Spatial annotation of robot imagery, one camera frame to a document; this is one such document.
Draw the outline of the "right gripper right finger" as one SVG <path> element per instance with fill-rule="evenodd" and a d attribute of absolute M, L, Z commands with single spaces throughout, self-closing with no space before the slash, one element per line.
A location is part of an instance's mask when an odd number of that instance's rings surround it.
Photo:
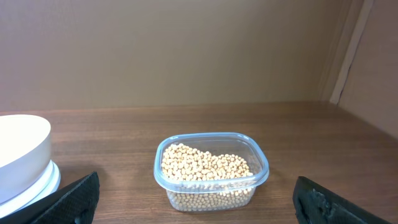
<path fill-rule="evenodd" d="M 390 224 L 304 176 L 292 200 L 300 224 Z"/>

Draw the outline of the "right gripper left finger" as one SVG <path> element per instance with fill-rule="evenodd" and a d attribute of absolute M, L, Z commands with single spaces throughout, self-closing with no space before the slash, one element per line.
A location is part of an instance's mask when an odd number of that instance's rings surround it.
<path fill-rule="evenodd" d="M 91 224 L 100 198 L 92 172 L 39 201 L 1 218 L 1 224 Z"/>

